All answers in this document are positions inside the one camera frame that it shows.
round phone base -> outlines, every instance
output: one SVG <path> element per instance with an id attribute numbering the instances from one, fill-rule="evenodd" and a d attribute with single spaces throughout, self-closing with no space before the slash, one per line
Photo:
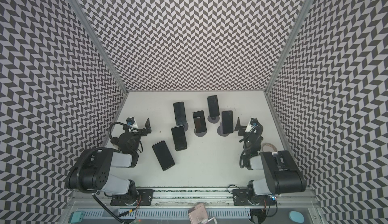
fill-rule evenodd
<path id="1" fill-rule="evenodd" d="M 219 120 L 220 120 L 219 116 L 216 116 L 216 117 L 213 117 L 213 118 L 211 118 L 210 115 L 208 116 L 208 122 L 210 122 L 212 124 L 218 123 Z"/>
<path id="2" fill-rule="evenodd" d="M 186 122 L 183 126 L 183 129 L 187 131 L 189 129 L 189 124 Z"/>
<path id="3" fill-rule="evenodd" d="M 195 134 L 197 137 L 203 137 L 204 135 L 206 135 L 206 132 L 208 132 L 208 131 L 201 132 L 201 133 L 197 133 L 197 131 L 196 131 L 195 128 L 194 128 L 194 134 Z"/>
<path id="4" fill-rule="evenodd" d="M 218 128 L 217 128 L 217 133 L 218 133 L 218 135 L 220 135 L 220 136 L 228 136 L 229 134 L 222 134 L 221 133 L 221 126 L 219 126 Z"/>

smartphone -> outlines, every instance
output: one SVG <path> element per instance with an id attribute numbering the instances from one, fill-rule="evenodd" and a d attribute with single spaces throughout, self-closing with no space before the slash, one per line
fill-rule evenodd
<path id="1" fill-rule="evenodd" d="M 222 117 L 222 133 L 230 134 L 233 133 L 233 111 L 223 111 L 221 113 Z"/>
<path id="2" fill-rule="evenodd" d="M 152 149 L 154 150 L 156 158 L 158 159 L 163 171 L 166 171 L 175 165 L 174 159 L 172 158 L 165 141 L 160 141 L 154 144 Z"/>
<path id="3" fill-rule="evenodd" d="M 195 131 L 197 133 L 202 133 L 207 131 L 205 115 L 203 114 L 203 110 L 193 112 L 193 119 L 194 119 Z"/>
<path id="4" fill-rule="evenodd" d="M 172 139 L 174 140 L 175 150 L 181 151 L 187 149 L 185 129 L 182 125 L 171 128 Z"/>
<path id="5" fill-rule="evenodd" d="M 183 102 L 174 103 L 175 123 L 177 125 L 184 125 L 187 123 L 185 104 Z"/>
<path id="6" fill-rule="evenodd" d="M 220 108 L 218 107 L 218 98 L 216 95 L 208 97 L 209 115 L 214 118 L 220 115 Z"/>

black and white pattern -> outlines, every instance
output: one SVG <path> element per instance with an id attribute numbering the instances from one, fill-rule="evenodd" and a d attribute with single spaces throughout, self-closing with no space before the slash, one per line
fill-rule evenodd
<path id="1" fill-rule="evenodd" d="M 315 0 L 270 92 L 331 223 L 388 223 L 388 0 Z"/>
<path id="2" fill-rule="evenodd" d="M 304 0 L 79 0 L 129 90 L 265 89 Z"/>
<path id="3" fill-rule="evenodd" d="M 123 92 L 65 0 L 0 0 L 0 72 L 0 222 L 53 223 Z"/>

white table surface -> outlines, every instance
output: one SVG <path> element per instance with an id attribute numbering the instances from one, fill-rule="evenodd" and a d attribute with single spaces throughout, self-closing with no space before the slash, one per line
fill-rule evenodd
<path id="1" fill-rule="evenodd" d="M 262 91 L 229 92 L 130 92 L 118 121 L 126 122 L 135 117 L 139 128 L 144 128 L 150 119 L 152 133 L 142 137 L 144 151 L 139 153 L 135 168 L 111 168 L 112 174 L 135 181 L 137 187 L 226 187 L 229 184 L 246 186 L 250 180 L 264 178 L 262 170 L 247 170 L 239 167 L 243 150 L 242 139 L 237 132 L 222 137 L 217 134 L 217 124 L 207 121 L 209 115 L 206 97 L 218 96 L 220 113 L 233 110 L 234 127 L 237 117 L 242 125 L 247 125 L 251 117 L 256 117 L 264 126 L 263 143 L 271 143 L 283 150 L 279 134 Z M 172 140 L 171 127 L 175 126 L 173 103 L 185 103 L 189 129 L 186 131 L 187 149 L 176 151 Z M 194 134 L 192 113 L 203 110 L 206 117 L 207 133 L 203 137 Z M 124 133 L 122 126 L 116 125 L 113 136 Z M 162 171 L 153 152 L 152 145 L 164 140 L 175 161 L 175 166 Z M 115 147 L 110 141 L 107 147 Z"/>

black cable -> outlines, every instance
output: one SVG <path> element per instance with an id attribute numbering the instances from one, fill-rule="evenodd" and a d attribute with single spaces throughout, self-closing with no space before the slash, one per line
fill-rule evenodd
<path id="1" fill-rule="evenodd" d="M 139 149 L 138 149 L 138 151 L 139 151 L 140 153 L 142 153 L 142 152 L 143 152 L 143 144 L 142 144 L 142 142 L 140 142 L 140 145 L 142 146 L 142 151 L 140 151 Z"/>
<path id="2" fill-rule="evenodd" d="M 242 157 L 243 157 L 244 154 L 247 153 L 249 150 L 250 150 L 250 149 L 247 148 L 247 149 L 244 149 L 244 150 L 242 151 L 242 153 L 241 153 L 241 155 L 240 155 L 240 162 L 239 162 L 240 168 L 245 168 L 245 166 L 248 164 L 248 161 L 247 161 L 246 163 L 243 162 L 242 164 L 241 164 L 241 162 L 242 162 Z"/>
<path id="3" fill-rule="evenodd" d="M 136 208 L 133 208 L 133 209 L 130 209 L 130 210 L 126 211 L 126 212 L 123 212 L 123 213 L 121 213 L 121 214 L 119 215 L 119 217 L 126 216 L 126 215 L 128 215 L 129 213 L 133 212 L 134 210 L 136 210 Z"/>
<path id="4" fill-rule="evenodd" d="M 253 131 L 254 131 L 256 128 L 258 128 L 259 126 L 261 126 L 261 125 L 254 126 L 254 127 L 249 131 L 249 134 L 248 134 L 247 136 L 245 136 L 243 139 L 241 139 L 239 142 L 241 143 L 241 142 L 245 141 L 245 140 L 253 133 Z"/>
<path id="5" fill-rule="evenodd" d="M 231 193 L 231 194 L 233 194 L 232 192 L 230 192 L 230 191 L 229 191 L 229 188 L 230 188 L 231 186 L 235 186 L 235 187 L 237 187 L 237 188 L 241 189 L 241 188 L 240 188 L 240 187 L 238 187 L 237 185 L 235 185 L 235 184 L 231 184 L 231 185 L 229 185 L 229 186 L 228 186 L 228 188 L 226 188 L 226 191 L 228 191 L 228 192 L 229 192 L 229 193 Z"/>
<path id="6" fill-rule="evenodd" d="M 276 215 L 276 213 L 277 213 L 277 201 L 275 200 L 275 205 L 276 205 L 276 211 L 275 211 L 275 213 L 273 214 L 273 215 L 268 215 L 268 213 L 269 213 L 269 209 L 271 208 L 271 203 L 269 204 L 269 207 L 268 207 L 268 211 L 267 211 L 267 216 L 266 217 L 273 217 L 274 215 Z"/>
<path id="7" fill-rule="evenodd" d="M 95 190 L 87 190 L 87 189 L 84 189 L 84 187 L 82 186 L 81 184 L 81 170 L 82 170 L 82 167 L 83 165 L 85 164 L 86 160 L 92 155 L 94 154 L 94 152 L 98 151 L 98 150 L 102 150 L 102 149 L 106 149 L 104 147 L 98 147 L 98 148 L 94 148 L 92 150 L 90 150 L 83 159 L 81 159 L 80 161 L 80 164 L 78 165 L 78 168 L 77 168 L 77 172 L 76 172 L 76 175 L 75 175 L 75 180 L 76 180 L 76 187 L 77 189 L 82 192 L 82 193 L 94 193 L 96 192 Z"/>
<path id="8" fill-rule="evenodd" d="M 97 196 L 96 196 L 94 193 L 92 194 L 92 196 L 93 196 L 94 200 L 95 200 L 97 203 L 99 203 L 99 205 L 100 205 L 102 208 L 104 208 L 104 210 L 106 210 L 106 212 L 109 213 L 109 215 L 111 215 L 113 218 L 115 218 L 117 221 L 119 221 L 119 222 L 122 223 L 122 224 L 129 224 L 128 222 L 125 222 L 125 221 L 121 220 L 118 216 L 116 216 L 113 212 L 111 212 L 111 210 L 110 210 L 108 207 L 106 207 L 106 206 L 105 206 L 105 205 L 97 198 Z"/>
<path id="9" fill-rule="evenodd" d="M 109 130 L 108 130 L 108 135 L 109 135 L 109 139 L 110 140 L 113 140 L 113 137 L 112 137 L 112 128 L 114 125 L 123 125 L 123 126 L 126 126 L 126 127 L 129 127 L 127 124 L 124 124 L 124 123 L 121 123 L 121 122 L 114 122 L 110 125 L 109 127 Z"/>

